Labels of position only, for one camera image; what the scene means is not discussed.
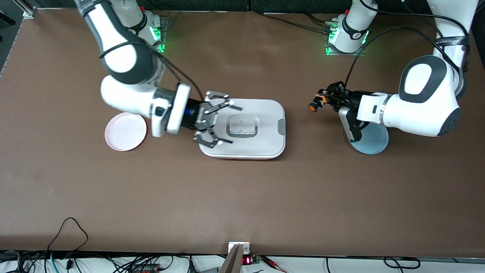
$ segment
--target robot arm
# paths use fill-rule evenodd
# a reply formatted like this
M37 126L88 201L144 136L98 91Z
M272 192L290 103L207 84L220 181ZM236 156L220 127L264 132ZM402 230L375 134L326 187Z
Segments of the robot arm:
M156 40L145 35L151 27L147 17L153 18L152 13L147 12L148 16L142 13L136 0L75 0L75 3L96 39L100 58L110 74L101 82L101 96L107 105L151 119L154 137L161 137L165 131L178 134L181 126L197 130L196 136L204 131L212 132L214 123L202 123L205 114L201 113L202 103L214 106L209 100L189 99L191 87L185 83L178 83L175 92L157 87L166 63L151 48ZM216 111L231 104L216 106L219 107L212 113L214 120ZM211 143L227 142L215 134L211 136ZM196 137L194 141L202 145L209 143Z
M470 29L477 2L428 0L435 15L453 18L467 31ZM320 90L310 103L310 109L316 111L324 104L333 106L339 112L351 141L361 139L360 131L367 122L429 137L448 133L456 125L461 112L456 96L464 89L463 71L460 67L465 55L463 49L467 37L452 22L436 19L436 24L444 35L437 39L437 43L445 47L446 54L455 66L446 62L441 53L435 50L433 55L417 58L407 65L401 76L398 94L352 92L339 82Z

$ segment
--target brown table surface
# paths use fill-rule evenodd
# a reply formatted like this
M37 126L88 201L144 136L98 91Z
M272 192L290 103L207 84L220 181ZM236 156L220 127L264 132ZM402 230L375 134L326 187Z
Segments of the brown table surface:
M434 35L407 17L377 16L372 29L398 25ZM404 67L431 51L411 32L383 36L348 87L396 92ZM119 111L100 97L107 72L91 33L75 10L40 10L0 79L0 249L45 249L72 216L89 234L84 250L217 254L245 240L267 255L485 257L485 73L475 46L458 126L439 138L389 129L375 156L349 148L330 108L307 109L353 60L326 56L321 34L252 12L183 13L165 55L203 90L280 102L283 154L210 158L185 129L110 149L104 129ZM69 223L53 248L82 240Z

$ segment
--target red wire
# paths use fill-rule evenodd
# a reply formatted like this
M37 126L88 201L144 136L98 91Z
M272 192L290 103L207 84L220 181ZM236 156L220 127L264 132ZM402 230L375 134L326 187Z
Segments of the red wire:
M284 272L284 273L288 273L283 268L281 268L281 266L279 266L277 263L275 263L272 260L270 260L270 265L274 266L276 270L279 270L279 271Z

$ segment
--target white container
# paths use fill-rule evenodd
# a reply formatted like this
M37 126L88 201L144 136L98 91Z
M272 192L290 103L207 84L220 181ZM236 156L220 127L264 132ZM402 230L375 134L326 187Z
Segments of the white container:
M222 99L211 103L221 103ZM213 128L220 138L233 141L214 148L201 145L208 156L229 159L271 159L279 156L286 145L285 110L276 101L260 99L233 99L242 111L224 108L218 111ZM210 139L207 132L203 139Z

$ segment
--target red digital display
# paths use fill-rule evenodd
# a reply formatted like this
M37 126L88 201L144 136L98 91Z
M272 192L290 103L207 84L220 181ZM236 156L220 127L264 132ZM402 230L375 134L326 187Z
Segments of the red digital display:
M242 265L250 265L253 264L253 259L251 258L251 255L244 255L241 260Z

